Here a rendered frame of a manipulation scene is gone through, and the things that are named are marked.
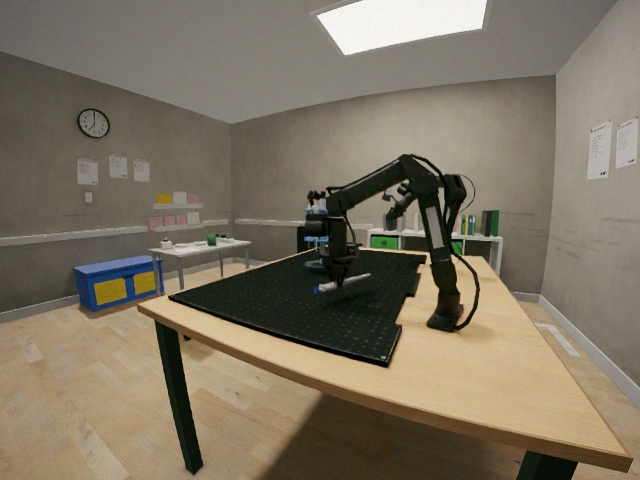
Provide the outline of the white hand pipette with blue push button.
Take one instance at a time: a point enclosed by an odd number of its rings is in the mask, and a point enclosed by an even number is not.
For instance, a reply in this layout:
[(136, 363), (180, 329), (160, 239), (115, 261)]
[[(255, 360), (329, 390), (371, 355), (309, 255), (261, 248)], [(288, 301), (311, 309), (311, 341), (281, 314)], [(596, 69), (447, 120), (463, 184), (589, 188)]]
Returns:
[[(345, 279), (345, 281), (344, 281), (342, 286), (350, 284), (352, 282), (355, 282), (357, 280), (360, 280), (360, 279), (368, 277), (368, 276), (370, 276), (370, 274), (347, 278), (347, 279)], [(319, 285), (319, 288), (318, 287), (313, 288), (313, 292), (316, 294), (316, 293), (319, 293), (319, 290), (321, 290), (322, 292), (325, 292), (325, 291), (332, 290), (332, 289), (335, 289), (335, 288), (338, 288), (336, 281), (335, 282), (331, 282), (331, 283), (327, 283), (327, 284), (324, 284), (324, 285), (321, 284), (321, 285)]]

